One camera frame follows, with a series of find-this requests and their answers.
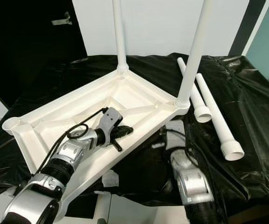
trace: black plastic sheet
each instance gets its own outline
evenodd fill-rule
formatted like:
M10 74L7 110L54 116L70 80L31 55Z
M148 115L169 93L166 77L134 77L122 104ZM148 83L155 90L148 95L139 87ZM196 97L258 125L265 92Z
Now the black plastic sheet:
M131 71L177 96L182 75L176 62L182 56L128 56ZM1 129L9 117L19 117L70 91L83 86L117 66L116 56L90 56L72 63L51 62L10 108L0 123L0 193L16 186L30 173L15 139ZM255 204L269 203L269 82L243 56L204 56L199 72L204 76L245 157L226 161L211 122L199 124L193 108L183 117L186 134L206 154L213 179L225 198L228 214ZM119 187L104 188L101 179L82 193L109 191L149 206L180 205L171 167L162 150L152 149L159 134L120 161L113 170L119 174Z

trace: white cylindrical leg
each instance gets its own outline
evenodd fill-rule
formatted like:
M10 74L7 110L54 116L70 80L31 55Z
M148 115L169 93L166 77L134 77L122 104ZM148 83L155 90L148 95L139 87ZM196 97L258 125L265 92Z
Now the white cylindrical leg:
M185 62L181 57L177 59L178 65L180 67L181 73L184 76L184 72L186 69ZM200 92L196 88L195 84L192 86L191 94L190 94L190 99L194 107L194 116L196 120L199 123L205 123L211 120L211 112L210 109L205 105Z
M206 41L206 32L209 25L213 4L214 0L204 0L203 7L201 9L199 23L196 28L193 43L190 49L187 68L182 79L178 98L175 101L175 105L181 108L187 108L190 106L189 97L195 80L196 72L200 65L200 59L203 54Z
M199 84L200 91L206 105L210 108L212 113L212 122L221 142L221 151L224 158L229 161L241 159L244 156L244 151L240 143L234 139L231 130L224 120L223 115L220 112L203 76L200 73L197 74L196 80Z
M114 13L116 45L117 45L117 69L119 71L126 71L128 70L128 65L126 62L121 1L112 0L112 7L113 7L113 13Z

